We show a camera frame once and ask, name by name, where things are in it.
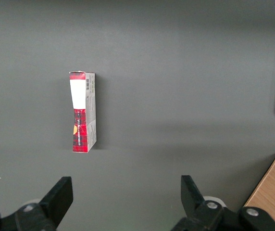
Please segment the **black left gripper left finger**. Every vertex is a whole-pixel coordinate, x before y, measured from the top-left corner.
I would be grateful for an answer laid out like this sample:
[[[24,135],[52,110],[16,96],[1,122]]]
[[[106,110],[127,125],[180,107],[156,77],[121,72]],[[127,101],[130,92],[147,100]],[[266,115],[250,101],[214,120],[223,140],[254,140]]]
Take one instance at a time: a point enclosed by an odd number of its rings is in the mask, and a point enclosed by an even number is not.
[[[62,177],[38,203],[0,217],[0,231],[55,231],[72,202],[72,178]]]

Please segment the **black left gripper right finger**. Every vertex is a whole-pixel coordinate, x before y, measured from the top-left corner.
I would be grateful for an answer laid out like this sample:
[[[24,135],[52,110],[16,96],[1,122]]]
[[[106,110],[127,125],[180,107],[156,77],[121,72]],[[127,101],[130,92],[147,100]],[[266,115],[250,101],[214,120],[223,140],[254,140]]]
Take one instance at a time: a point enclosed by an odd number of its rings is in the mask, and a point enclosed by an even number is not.
[[[181,202],[186,217],[173,231],[275,231],[275,221],[261,208],[243,207],[235,213],[204,199],[190,175],[181,176]]]

